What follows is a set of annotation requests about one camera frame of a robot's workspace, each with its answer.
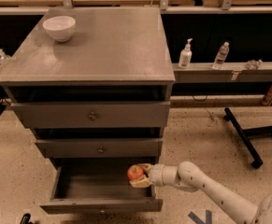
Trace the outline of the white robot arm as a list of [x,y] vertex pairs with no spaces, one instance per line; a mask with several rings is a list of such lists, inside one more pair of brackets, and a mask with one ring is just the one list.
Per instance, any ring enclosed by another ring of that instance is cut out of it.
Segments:
[[139,163],[127,170],[129,184],[133,188],[170,186],[183,191],[203,191],[210,200],[236,224],[272,224],[272,194],[258,205],[203,173],[194,163],[181,162],[178,166]]

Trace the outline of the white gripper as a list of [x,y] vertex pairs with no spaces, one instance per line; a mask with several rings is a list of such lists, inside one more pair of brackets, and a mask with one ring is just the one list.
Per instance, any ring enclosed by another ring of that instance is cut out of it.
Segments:
[[165,185],[163,181],[163,171],[165,166],[163,164],[155,164],[151,166],[149,163],[139,163],[138,166],[140,166],[145,173],[148,173],[149,178],[143,175],[136,180],[131,180],[130,185],[133,188],[144,189],[148,188],[150,185],[155,187],[163,187]]

